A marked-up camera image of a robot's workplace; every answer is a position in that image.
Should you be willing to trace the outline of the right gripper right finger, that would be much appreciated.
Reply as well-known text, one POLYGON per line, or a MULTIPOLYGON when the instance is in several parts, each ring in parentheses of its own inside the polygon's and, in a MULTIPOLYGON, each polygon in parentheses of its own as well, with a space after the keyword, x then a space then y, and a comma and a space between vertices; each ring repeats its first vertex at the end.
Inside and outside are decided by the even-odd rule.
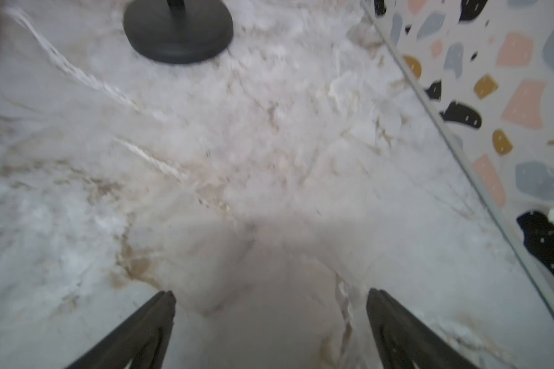
POLYGON ((385 369, 476 369, 384 290, 369 290, 366 312, 385 369))

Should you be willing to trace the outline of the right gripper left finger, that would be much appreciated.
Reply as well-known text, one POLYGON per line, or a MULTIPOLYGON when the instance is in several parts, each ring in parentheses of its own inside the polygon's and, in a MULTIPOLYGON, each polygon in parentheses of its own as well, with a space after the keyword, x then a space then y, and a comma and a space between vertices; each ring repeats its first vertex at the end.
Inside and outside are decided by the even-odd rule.
POLYGON ((70 368, 160 368, 175 317, 175 295, 158 292, 70 368))

